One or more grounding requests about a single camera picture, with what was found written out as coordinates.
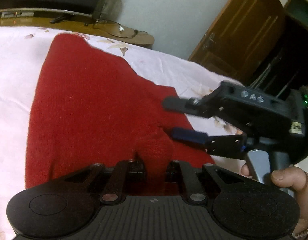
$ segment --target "wooden table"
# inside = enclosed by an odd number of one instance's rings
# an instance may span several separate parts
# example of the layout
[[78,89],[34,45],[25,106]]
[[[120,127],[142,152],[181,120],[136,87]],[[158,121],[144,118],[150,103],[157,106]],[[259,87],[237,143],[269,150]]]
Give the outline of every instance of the wooden table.
[[117,41],[123,41],[142,47],[150,47],[154,43],[154,37],[147,32],[135,31],[134,29],[120,25],[111,21],[102,21],[96,24],[85,24],[80,21],[63,21],[51,24],[53,18],[46,17],[12,17],[0,18],[0,26],[37,26],[52,29],[60,29],[78,33],[85,33],[95,36],[110,38]]

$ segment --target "bracelet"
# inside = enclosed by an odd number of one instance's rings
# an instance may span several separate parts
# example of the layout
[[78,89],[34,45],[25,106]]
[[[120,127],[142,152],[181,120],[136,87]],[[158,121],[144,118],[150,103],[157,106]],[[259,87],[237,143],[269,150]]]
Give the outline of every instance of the bracelet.
[[295,239],[302,238],[308,235],[308,228],[294,236]]

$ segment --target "finger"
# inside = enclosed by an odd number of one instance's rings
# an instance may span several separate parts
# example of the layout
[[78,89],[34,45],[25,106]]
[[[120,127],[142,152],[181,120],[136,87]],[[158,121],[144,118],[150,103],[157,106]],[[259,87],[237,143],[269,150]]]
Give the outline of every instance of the finger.
[[307,190],[308,174],[298,167],[274,171],[272,181],[278,187],[291,187],[297,192]]
[[274,171],[272,181],[278,187],[291,187],[300,207],[300,220],[295,231],[301,232],[308,227],[308,173],[297,167]]
[[249,173],[249,168],[247,166],[247,163],[245,163],[242,167],[241,167],[241,174],[243,174],[244,176],[249,177],[250,173]]

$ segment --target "red cloth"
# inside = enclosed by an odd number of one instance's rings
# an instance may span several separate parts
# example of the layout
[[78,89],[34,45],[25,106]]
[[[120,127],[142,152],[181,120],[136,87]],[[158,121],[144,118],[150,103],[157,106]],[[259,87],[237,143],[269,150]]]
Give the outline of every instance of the red cloth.
[[55,37],[42,66],[30,112],[26,187],[93,163],[144,160],[149,179],[162,178],[173,159],[194,167],[213,162],[201,150],[172,141],[166,131],[192,129],[183,114],[164,111],[176,95],[138,76],[121,57],[71,34]]

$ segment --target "round black pad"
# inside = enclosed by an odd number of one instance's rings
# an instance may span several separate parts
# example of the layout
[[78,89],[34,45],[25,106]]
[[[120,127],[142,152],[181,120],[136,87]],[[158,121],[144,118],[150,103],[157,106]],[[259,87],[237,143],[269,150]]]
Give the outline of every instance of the round black pad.
[[275,200],[267,196],[253,195],[241,200],[241,208],[248,214],[255,217],[270,216],[277,210]]
[[94,206],[87,193],[47,193],[34,187],[15,195],[7,205],[6,215],[17,234],[57,238],[86,225],[94,215]]
[[45,194],[38,196],[30,202],[30,209],[42,216],[55,215],[62,212],[67,206],[67,200],[59,195]]
[[221,193],[213,213],[220,224],[243,238],[274,239],[290,233],[299,218],[297,202],[286,193]]

